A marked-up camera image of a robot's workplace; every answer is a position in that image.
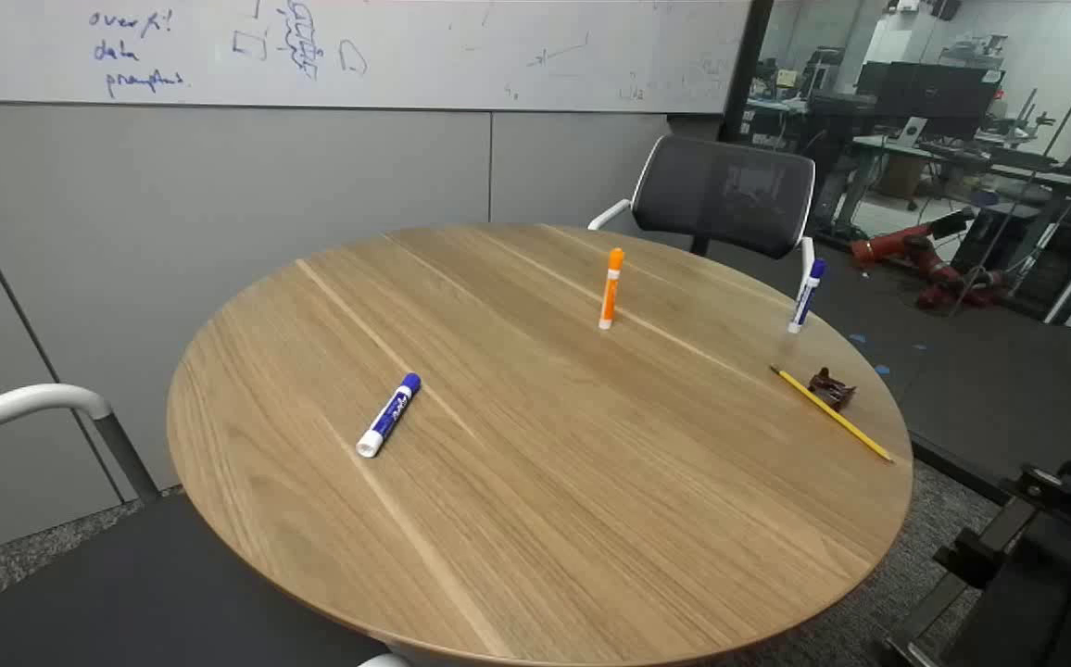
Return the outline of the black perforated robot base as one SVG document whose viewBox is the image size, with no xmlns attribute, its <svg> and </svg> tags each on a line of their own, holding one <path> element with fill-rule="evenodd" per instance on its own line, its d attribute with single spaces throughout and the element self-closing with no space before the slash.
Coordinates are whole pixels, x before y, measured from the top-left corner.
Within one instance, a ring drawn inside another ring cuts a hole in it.
<svg viewBox="0 0 1071 667">
<path fill-rule="evenodd" d="M 878 667 L 1071 667 L 1071 464 L 1025 467 L 933 561 L 946 576 L 874 644 Z"/>
</svg>

